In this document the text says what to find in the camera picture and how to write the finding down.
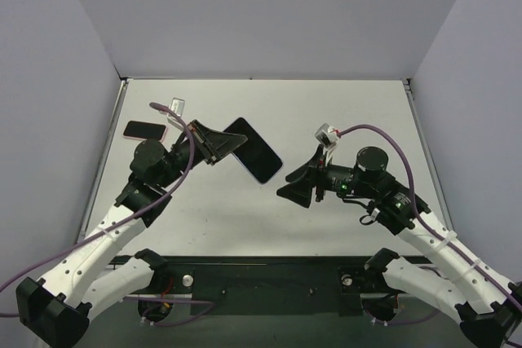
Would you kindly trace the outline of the black phone from lilac case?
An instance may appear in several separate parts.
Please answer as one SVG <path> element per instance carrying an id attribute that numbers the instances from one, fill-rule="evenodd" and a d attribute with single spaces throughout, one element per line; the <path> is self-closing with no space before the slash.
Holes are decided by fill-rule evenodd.
<path id="1" fill-rule="evenodd" d="M 283 167 L 282 159 L 244 117 L 238 117 L 224 132 L 247 137 L 233 154 L 258 183 L 268 183 Z"/>

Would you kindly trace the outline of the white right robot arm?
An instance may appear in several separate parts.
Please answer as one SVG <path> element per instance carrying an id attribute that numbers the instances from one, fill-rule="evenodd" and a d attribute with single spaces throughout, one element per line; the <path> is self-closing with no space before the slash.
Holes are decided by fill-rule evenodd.
<path id="1" fill-rule="evenodd" d="M 345 203 L 365 207 L 364 225 L 379 223 L 412 245 L 441 272 L 417 267 L 390 249 L 365 264 L 366 284 L 387 286 L 435 307 L 454 320 L 477 347 L 501 347 L 521 324 L 521 285 L 482 262 L 418 196 L 387 172 L 388 156 L 362 148 L 352 168 L 333 165 L 318 147 L 313 157 L 285 178 L 277 195 L 304 208 L 333 192 Z"/>

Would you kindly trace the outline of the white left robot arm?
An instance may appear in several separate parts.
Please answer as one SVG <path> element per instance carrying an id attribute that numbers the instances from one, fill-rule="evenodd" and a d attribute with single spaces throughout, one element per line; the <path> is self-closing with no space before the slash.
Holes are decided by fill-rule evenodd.
<path id="1" fill-rule="evenodd" d="M 98 226 L 38 280 L 27 277 L 17 286 L 20 322 L 48 346 L 72 347 L 97 315 L 126 295 L 141 289 L 156 293 L 173 284 L 167 261 L 150 249 L 107 275 L 101 272 L 162 214 L 171 200 L 167 186 L 179 186 L 193 166 L 202 161 L 214 165 L 247 140 L 199 121 L 184 129 L 187 134 L 170 150 L 158 140 L 141 142 L 127 185 Z"/>

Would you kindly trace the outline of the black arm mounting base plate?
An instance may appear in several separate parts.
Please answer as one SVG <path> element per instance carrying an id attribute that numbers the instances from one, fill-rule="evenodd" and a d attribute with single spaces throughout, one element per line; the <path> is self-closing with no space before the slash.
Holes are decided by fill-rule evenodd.
<path id="1" fill-rule="evenodd" d="M 168 257 L 171 277 L 143 293 L 189 294 L 214 315 L 395 315 L 398 295 L 365 257 Z"/>

